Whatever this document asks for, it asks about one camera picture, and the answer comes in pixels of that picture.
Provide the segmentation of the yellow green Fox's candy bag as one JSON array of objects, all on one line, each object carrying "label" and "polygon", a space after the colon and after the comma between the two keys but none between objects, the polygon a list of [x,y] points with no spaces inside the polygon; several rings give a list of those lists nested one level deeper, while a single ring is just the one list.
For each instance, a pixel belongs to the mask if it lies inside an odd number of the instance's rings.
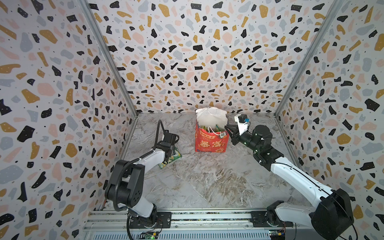
[{"label": "yellow green Fox's candy bag", "polygon": [[175,162],[176,160],[180,159],[182,157],[182,154],[180,153],[180,151],[178,150],[177,147],[175,147],[175,151],[174,151],[174,154],[166,161],[158,164],[159,168],[160,169],[163,169],[165,168],[167,165],[170,165],[171,163]]}]

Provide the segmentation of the red paper bag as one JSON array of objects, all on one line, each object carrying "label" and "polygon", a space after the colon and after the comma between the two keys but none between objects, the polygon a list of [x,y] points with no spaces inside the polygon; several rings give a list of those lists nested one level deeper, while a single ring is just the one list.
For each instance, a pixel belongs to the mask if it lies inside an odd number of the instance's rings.
[{"label": "red paper bag", "polygon": [[196,110],[195,151],[225,153],[229,141],[227,112],[216,107]]}]

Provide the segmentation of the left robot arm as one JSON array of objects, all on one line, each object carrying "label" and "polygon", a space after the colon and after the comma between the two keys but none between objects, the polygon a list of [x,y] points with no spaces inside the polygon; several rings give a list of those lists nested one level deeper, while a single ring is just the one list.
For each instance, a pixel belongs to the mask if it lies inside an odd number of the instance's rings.
[{"label": "left robot arm", "polygon": [[112,201],[117,212],[127,211],[129,219],[139,226],[151,228],[157,224],[157,207],[143,196],[145,174],[160,163],[167,163],[175,154],[180,137],[166,131],[163,138],[144,155],[132,160],[119,160],[105,189],[105,198]]}]

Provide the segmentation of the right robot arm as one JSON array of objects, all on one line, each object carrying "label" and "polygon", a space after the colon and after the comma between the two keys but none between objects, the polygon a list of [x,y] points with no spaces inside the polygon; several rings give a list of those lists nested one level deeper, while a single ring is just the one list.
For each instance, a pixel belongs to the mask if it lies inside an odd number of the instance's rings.
[{"label": "right robot arm", "polygon": [[252,132],[248,124],[226,125],[233,145],[252,150],[254,159],[266,170],[294,187],[311,204],[309,207],[276,201],[267,207],[266,221],[271,226],[291,222],[313,228],[323,239],[336,240],[349,227],[354,216],[348,193],[334,190],[304,173],[272,146],[272,133],[258,125]]}]

